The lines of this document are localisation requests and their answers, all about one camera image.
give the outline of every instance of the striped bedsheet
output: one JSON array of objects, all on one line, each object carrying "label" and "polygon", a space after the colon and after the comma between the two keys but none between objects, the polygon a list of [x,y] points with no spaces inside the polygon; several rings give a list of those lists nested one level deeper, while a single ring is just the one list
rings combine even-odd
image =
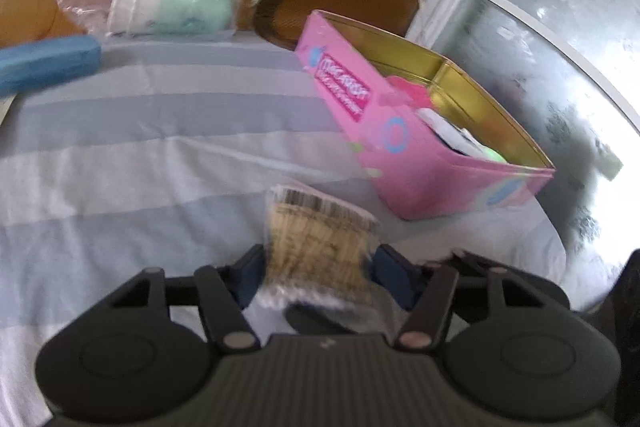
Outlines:
[{"label": "striped bedsheet", "polygon": [[[108,48],[95,76],[22,97],[0,127],[0,425],[48,418],[38,348],[146,266],[168,276],[261,242],[265,190],[298,180],[359,204],[413,260],[450,247],[559,282],[565,254],[535,201],[406,222],[378,199],[296,57],[252,34]],[[279,313],[246,311],[263,341]],[[398,310],[376,297],[379,328]],[[186,311],[176,320],[193,322]]]}]

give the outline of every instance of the bed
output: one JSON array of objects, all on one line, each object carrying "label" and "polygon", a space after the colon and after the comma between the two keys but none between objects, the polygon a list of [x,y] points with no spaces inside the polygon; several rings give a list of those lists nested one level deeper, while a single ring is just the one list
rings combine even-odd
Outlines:
[{"label": "bed", "polygon": [[[280,182],[361,205],[412,261],[461,247],[555,282],[565,268],[535,200],[428,221],[394,217],[297,58],[253,34],[106,48],[99,74],[14,103],[0,127],[0,173],[6,426],[49,416],[33,362],[51,335],[143,267],[189,275],[238,259],[262,241],[265,191]],[[399,310],[382,291],[374,302],[372,320],[358,327],[392,334]],[[263,342],[291,331],[255,302],[246,316]]]}]

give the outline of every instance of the plastic pack of cotton swabs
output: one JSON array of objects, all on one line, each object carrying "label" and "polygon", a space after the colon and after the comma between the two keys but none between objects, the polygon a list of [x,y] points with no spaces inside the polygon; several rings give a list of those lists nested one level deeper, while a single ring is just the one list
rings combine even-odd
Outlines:
[{"label": "plastic pack of cotton swabs", "polygon": [[263,306],[370,303],[365,265],[378,232],[372,214],[304,185],[278,185],[268,196],[266,231],[266,276],[257,295]]}]

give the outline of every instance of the pink label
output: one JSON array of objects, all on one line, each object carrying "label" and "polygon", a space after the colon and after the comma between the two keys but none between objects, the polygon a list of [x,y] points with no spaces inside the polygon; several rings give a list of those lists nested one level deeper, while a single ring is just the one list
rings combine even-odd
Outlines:
[{"label": "pink label", "polygon": [[320,58],[316,79],[347,110],[353,120],[360,121],[371,98],[371,90],[363,81],[326,53]]}]

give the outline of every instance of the gray stripe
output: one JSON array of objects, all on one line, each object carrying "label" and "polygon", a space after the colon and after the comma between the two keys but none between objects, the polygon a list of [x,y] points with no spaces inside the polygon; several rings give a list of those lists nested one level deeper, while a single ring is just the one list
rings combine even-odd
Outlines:
[{"label": "gray stripe", "polygon": [[140,43],[106,49],[102,56],[103,68],[116,68],[132,64],[180,66],[244,66],[272,70],[300,71],[302,65],[292,52],[274,48],[273,51],[206,44],[175,45],[167,42]]},{"label": "gray stripe", "polygon": [[324,101],[273,94],[158,94],[23,106],[0,133],[0,157],[169,136],[338,131]]},{"label": "gray stripe", "polygon": [[[390,241],[437,226],[394,217],[368,180],[317,188],[372,212]],[[227,264],[263,241],[264,207],[262,192],[212,196],[0,229],[0,328],[69,321],[146,266],[176,276]]]}]

